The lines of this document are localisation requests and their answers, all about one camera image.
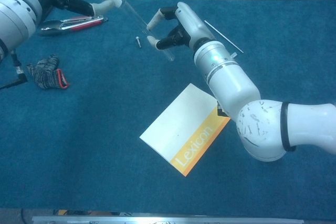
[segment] bolt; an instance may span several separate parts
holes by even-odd
[[[138,42],[139,48],[141,48],[140,38],[139,38],[138,36],[136,36],[136,38],[135,38],[135,39],[136,39],[136,40],[137,40],[137,42]]]

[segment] black cable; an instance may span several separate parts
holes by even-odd
[[[23,222],[23,224],[27,224],[24,215],[23,215],[23,208],[21,208],[21,221]]]

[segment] knit glove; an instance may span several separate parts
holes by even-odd
[[[69,83],[65,79],[62,70],[57,69],[58,64],[58,57],[51,55],[48,59],[40,60],[35,67],[32,64],[28,64],[27,69],[40,88],[66,89],[69,87]]]

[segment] robotic arm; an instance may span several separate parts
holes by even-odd
[[[258,88],[224,45],[185,3],[161,8],[148,23],[151,30],[163,19],[176,19],[164,39],[148,36],[158,50],[186,45],[194,63],[222,107],[236,123],[244,148],[254,158],[280,159],[296,145],[312,144],[336,154],[336,105],[299,105],[262,100]]]
[[[121,0],[105,0],[91,4],[83,0],[0,0],[0,62],[27,40],[53,7],[67,9],[85,16],[99,16]]]

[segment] paper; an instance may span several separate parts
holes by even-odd
[[[140,136],[186,176],[230,118],[217,115],[217,100],[191,83]]]

